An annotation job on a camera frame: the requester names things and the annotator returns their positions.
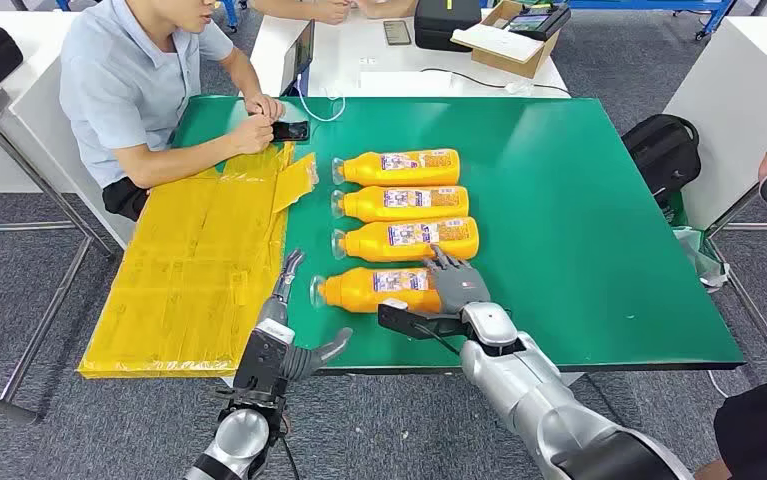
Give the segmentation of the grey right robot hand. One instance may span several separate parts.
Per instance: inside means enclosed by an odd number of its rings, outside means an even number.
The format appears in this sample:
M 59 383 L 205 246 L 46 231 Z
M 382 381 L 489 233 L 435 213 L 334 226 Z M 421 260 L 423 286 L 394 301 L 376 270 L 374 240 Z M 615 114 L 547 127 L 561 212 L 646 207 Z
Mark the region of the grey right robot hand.
M 469 303 L 491 301 L 483 277 L 467 260 L 445 253 L 437 244 L 430 247 L 433 257 L 424 258 L 423 263 L 440 297 L 442 313 L 456 314 Z

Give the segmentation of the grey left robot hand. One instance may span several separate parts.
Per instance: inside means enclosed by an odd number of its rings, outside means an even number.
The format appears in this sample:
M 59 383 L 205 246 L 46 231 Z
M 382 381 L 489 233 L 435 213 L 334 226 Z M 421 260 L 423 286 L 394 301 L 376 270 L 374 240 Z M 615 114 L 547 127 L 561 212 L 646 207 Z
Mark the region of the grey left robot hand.
M 288 300 L 292 282 L 298 266 L 303 262 L 304 253 L 296 248 L 286 257 L 276 279 L 271 295 L 266 299 L 260 311 L 260 319 L 270 319 L 288 326 Z M 339 356 L 348 345 L 353 330 L 349 327 L 340 329 L 334 339 L 315 349 L 297 347 L 289 341 L 286 355 L 281 364 L 282 376 L 287 380 L 302 380 L 324 367 L 330 360 Z

